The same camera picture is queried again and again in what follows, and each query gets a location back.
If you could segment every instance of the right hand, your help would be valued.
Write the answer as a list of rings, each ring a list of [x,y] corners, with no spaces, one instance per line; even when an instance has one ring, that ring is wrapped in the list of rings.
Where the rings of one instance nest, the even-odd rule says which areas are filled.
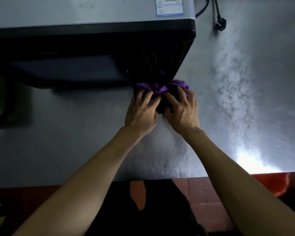
[[[199,128],[198,105],[195,94],[190,90],[178,87],[178,93],[180,102],[170,93],[164,93],[174,108],[174,114],[170,112],[169,108],[166,108],[164,115],[172,128],[185,137],[188,132]]]

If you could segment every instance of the red tile floor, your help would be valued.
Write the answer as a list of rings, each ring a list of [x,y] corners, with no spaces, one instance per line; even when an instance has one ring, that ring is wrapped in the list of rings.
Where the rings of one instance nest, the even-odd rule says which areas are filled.
[[[208,177],[173,179],[173,182],[189,200],[198,223],[208,232],[234,229]],[[144,208],[145,193],[143,181],[130,182],[130,195],[139,210]]]

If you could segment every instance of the purple cloth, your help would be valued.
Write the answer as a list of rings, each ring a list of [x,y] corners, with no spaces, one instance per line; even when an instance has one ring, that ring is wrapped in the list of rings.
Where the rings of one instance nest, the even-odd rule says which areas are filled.
[[[138,83],[136,87],[138,90],[146,89],[149,91],[153,91],[154,95],[161,95],[174,85],[176,85],[177,87],[181,87],[182,89],[190,89],[190,87],[186,84],[185,81],[176,79],[164,86],[161,86],[159,84],[149,85],[148,83]]]

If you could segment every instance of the stainless steel countertop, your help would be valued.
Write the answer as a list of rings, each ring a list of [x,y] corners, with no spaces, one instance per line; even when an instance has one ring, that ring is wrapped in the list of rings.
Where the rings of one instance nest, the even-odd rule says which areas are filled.
[[[249,173],[295,171],[295,0],[219,0],[175,79],[196,93],[200,125]],[[15,124],[0,129],[0,187],[63,183],[124,123],[131,88],[54,92],[16,86]],[[207,176],[190,146],[159,117],[115,180]]]

